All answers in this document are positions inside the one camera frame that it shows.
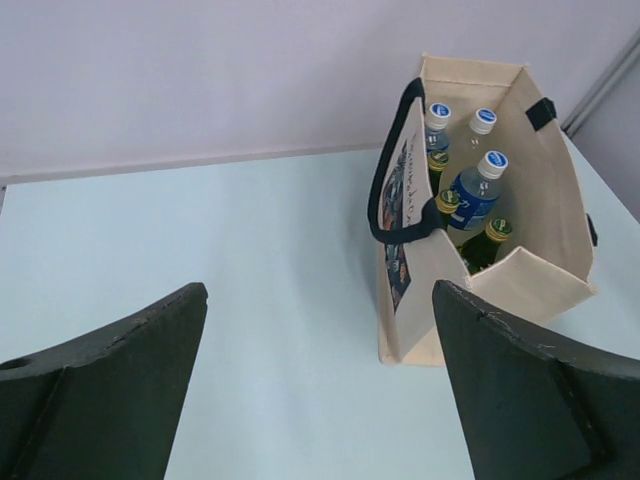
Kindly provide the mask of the blue label water bottle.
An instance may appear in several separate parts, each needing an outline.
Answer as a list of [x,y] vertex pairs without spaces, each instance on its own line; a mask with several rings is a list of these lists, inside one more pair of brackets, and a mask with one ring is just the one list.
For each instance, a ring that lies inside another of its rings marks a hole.
[[432,103],[425,114],[426,151],[447,151],[450,140],[447,126],[451,118],[451,109],[443,103]]
[[462,170],[451,184],[459,204],[451,214],[449,226],[462,231],[479,227],[501,194],[501,177],[509,165],[506,155],[489,150],[476,166]]

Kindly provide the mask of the clear unlabelled water bottle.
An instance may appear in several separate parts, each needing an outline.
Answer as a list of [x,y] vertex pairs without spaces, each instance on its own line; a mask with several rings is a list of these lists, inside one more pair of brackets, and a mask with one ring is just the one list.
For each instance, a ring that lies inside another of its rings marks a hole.
[[467,161],[480,159],[488,150],[488,138],[497,123],[496,113],[479,108],[462,127],[458,137],[460,158]]

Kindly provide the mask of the green bottle orange label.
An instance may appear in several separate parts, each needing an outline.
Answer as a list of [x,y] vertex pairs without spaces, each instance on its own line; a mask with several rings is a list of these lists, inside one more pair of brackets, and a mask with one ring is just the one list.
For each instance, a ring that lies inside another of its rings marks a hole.
[[441,176],[449,162],[449,155],[441,149],[434,149],[427,153],[429,182],[434,197],[439,193]]

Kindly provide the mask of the green glass bottle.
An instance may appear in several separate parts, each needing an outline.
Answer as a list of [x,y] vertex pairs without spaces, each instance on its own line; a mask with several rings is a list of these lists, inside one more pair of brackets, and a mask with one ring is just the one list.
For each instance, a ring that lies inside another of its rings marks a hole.
[[499,248],[512,232],[512,225],[507,219],[496,217],[486,224],[483,231],[460,245],[457,250],[469,274],[474,275],[491,266]]

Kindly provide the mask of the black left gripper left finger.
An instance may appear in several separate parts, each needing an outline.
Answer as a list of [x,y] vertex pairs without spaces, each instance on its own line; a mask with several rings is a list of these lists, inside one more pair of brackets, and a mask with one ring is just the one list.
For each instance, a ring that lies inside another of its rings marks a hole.
[[189,283],[146,308],[1,365],[4,479],[161,479],[207,314]]

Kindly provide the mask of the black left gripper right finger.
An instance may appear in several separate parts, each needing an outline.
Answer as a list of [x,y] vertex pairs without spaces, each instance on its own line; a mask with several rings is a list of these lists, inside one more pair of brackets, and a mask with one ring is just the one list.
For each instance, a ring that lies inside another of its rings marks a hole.
[[639,362],[447,280],[434,315],[477,479],[636,479]]

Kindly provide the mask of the green bottle yellow label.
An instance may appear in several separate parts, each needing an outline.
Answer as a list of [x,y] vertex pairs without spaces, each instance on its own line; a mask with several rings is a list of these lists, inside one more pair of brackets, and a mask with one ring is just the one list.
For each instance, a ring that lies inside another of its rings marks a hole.
[[459,195],[452,189],[442,190],[435,198],[435,204],[439,211],[444,229],[449,226],[450,218],[459,206]]

